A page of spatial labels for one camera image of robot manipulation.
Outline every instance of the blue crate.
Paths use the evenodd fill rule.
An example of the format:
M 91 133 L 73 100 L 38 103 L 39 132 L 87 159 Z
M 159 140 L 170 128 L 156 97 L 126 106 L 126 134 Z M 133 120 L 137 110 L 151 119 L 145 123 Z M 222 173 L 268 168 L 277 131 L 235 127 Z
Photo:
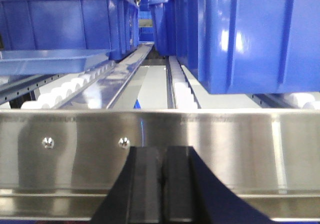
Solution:
M 154 28 L 153 27 L 140 27 L 139 40 L 140 42 L 154 41 Z
M 109 49 L 119 60 L 138 45 L 131 0 L 0 0 L 5 50 Z
M 149 0 L 154 27 L 154 46 L 160 55 L 176 54 L 176 18 L 172 0 Z
M 150 11 L 139 11 L 139 19 L 152 19 Z
M 169 2 L 175 9 L 170 25 L 162 22 Z M 157 9 L 157 48 L 168 45 L 157 32 L 168 36 L 175 22 L 175 54 L 210 93 L 320 90 L 320 0 L 167 3 L 150 3 Z

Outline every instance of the metal rail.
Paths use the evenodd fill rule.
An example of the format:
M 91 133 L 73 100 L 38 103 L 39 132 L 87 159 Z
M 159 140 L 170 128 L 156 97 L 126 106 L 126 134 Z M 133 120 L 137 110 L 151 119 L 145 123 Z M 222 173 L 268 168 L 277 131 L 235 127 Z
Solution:
M 160 157 L 168 146 L 193 146 L 272 220 L 319 221 L 319 127 L 320 112 L 295 109 L 3 111 L 0 218 L 88 220 L 129 146 L 157 147 Z

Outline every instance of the blue plastic bin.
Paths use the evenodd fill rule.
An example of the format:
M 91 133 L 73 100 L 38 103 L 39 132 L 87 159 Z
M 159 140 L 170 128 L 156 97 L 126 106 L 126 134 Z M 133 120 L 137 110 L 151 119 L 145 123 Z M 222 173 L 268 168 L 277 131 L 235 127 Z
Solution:
M 152 15 L 154 46 L 160 55 L 176 54 L 176 18 L 172 0 L 149 0 Z
M 119 60 L 138 45 L 137 9 L 131 0 L 0 0 L 0 34 L 5 50 L 109 49 Z
M 153 27 L 140 27 L 139 40 L 140 42 L 154 41 L 154 28 Z
M 320 91 L 320 0 L 169 2 L 170 25 L 150 3 L 157 49 L 175 21 L 177 58 L 210 93 Z
M 107 61 L 109 52 L 105 49 L 0 51 L 0 75 L 79 73 Z

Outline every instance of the bolt head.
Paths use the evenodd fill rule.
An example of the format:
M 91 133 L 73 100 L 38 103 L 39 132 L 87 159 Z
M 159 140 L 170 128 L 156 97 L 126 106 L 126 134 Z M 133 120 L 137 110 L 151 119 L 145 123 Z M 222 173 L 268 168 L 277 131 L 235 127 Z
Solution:
M 42 145 L 46 149 L 52 149 L 55 146 L 55 141 L 51 137 L 45 137 L 42 140 Z
M 120 138 L 118 144 L 121 148 L 128 149 L 130 147 L 130 140 L 127 137 Z

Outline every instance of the white roller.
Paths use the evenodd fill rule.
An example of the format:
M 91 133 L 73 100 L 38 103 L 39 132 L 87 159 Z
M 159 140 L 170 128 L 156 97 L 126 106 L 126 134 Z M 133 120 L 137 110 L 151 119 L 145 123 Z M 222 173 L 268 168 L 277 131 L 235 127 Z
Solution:
M 103 74 L 105 72 L 106 68 L 104 66 L 102 66 L 99 68 L 99 70 L 100 70 L 100 74 Z
M 79 75 L 79 78 L 83 78 L 86 80 L 87 83 L 89 83 L 91 80 L 93 80 L 94 77 L 92 77 L 92 75 L 86 73 L 86 74 Z
M 72 90 L 67 87 L 57 87 L 51 90 L 51 93 L 56 93 L 61 95 L 62 99 L 66 99 L 68 96 L 72 94 Z
M 99 68 L 97 68 L 97 69 L 95 70 L 95 72 L 96 72 L 96 75 L 97 75 L 97 76 L 99 76 L 99 75 L 101 74 L 101 70 L 100 70 Z
M 93 79 L 98 77 L 98 74 L 96 71 L 89 71 L 89 72 L 86 72 L 86 74 L 90 74 L 93 77 Z
M 284 94 L 283 98 L 288 104 L 297 108 L 303 108 L 306 103 L 315 101 L 315 97 L 309 93 Z
M 44 93 L 39 96 L 37 101 L 39 103 L 47 104 L 49 108 L 52 108 L 62 101 L 62 97 L 56 93 Z
M 80 85 L 78 83 L 73 82 L 66 82 L 61 85 L 62 88 L 69 88 L 71 89 L 72 93 L 76 92 L 78 89 L 80 89 Z
M 303 108 L 319 110 L 320 109 L 320 101 L 308 102 L 303 106 Z
M 79 84 L 80 87 L 83 87 L 87 84 L 87 80 L 80 77 L 71 79 L 71 82 Z
M 38 101 L 26 101 L 22 104 L 21 109 L 42 109 L 44 104 Z

